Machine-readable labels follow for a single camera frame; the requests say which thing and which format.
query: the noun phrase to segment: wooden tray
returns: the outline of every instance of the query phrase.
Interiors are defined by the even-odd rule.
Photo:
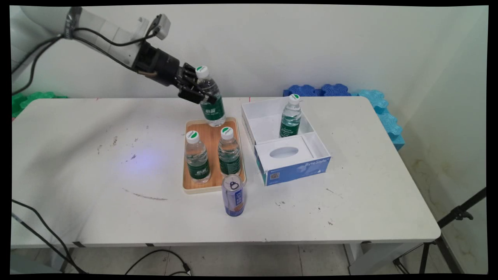
[[[239,174],[242,182],[246,182],[246,171],[244,170],[244,161],[242,158],[241,141],[239,140],[239,127],[237,120],[232,117],[227,117],[225,123],[219,127],[211,127],[206,120],[188,121],[185,125],[185,133],[195,130],[199,133],[201,141],[206,145],[208,150],[209,169],[211,170],[211,178],[204,184],[196,184],[190,178],[187,168],[187,162],[183,157],[183,190],[187,194],[202,193],[221,190],[221,182],[223,176],[220,171],[220,161],[218,159],[218,142],[221,139],[220,131],[224,127],[231,127],[234,130],[234,137],[239,143],[241,157],[241,173]]]

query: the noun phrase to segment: tiled floor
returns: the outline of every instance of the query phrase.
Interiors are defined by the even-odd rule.
[[[75,248],[72,257],[83,270],[94,274],[124,274],[145,254],[158,249],[177,253],[197,276],[318,276],[348,275],[343,245],[225,245],[182,247]],[[50,249],[18,249],[14,254],[50,263]],[[422,247],[401,258],[411,273],[417,273]],[[169,275],[182,271],[181,262],[167,252],[157,252],[137,264],[131,275]],[[67,265],[66,273],[77,273]],[[436,246],[431,246],[427,273],[449,273]],[[389,264],[374,274],[399,274]]]

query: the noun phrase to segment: white box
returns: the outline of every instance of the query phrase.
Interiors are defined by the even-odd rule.
[[[244,128],[265,185],[323,173],[330,153],[302,112],[297,135],[280,138],[280,121],[288,98],[242,104]]]

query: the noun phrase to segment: can lid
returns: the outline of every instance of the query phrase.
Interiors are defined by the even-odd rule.
[[[187,139],[187,142],[190,144],[195,144],[199,142],[199,133],[195,130],[191,130],[185,134],[185,138]]]
[[[208,67],[207,66],[199,66],[195,69],[195,75],[197,76],[197,78],[199,79],[202,79],[202,78],[206,78],[207,76],[209,76],[209,70],[208,70]]]
[[[231,127],[224,127],[221,129],[221,138],[230,140],[234,137],[234,130]]]
[[[297,105],[299,104],[299,101],[301,101],[301,97],[297,94],[291,94],[289,95],[289,103],[292,105]]]
[[[221,185],[227,191],[236,191],[242,188],[242,179],[235,174],[230,174],[223,178]]]

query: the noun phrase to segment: plastic bottle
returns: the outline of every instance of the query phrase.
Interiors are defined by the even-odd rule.
[[[280,137],[296,135],[301,123],[301,98],[297,94],[289,95],[289,103],[285,106],[280,123]]]
[[[185,145],[185,159],[192,181],[197,184],[204,184],[211,178],[209,170],[208,151],[201,142],[197,131],[189,131],[185,135],[187,144]]]
[[[195,69],[195,74],[199,87],[217,98],[215,104],[211,104],[207,101],[201,101],[200,104],[204,117],[208,120],[208,124],[212,127],[219,127],[225,123],[226,119],[220,89],[218,88],[218,85],[216,85],[215,80],[209,76],[207,66],[197,67]]]
[[[218,143],[218,158],[223,176],[241,173],[241,158],[239,144],[234,137],[234,130],[229,127],[221,129],[221,139]]]

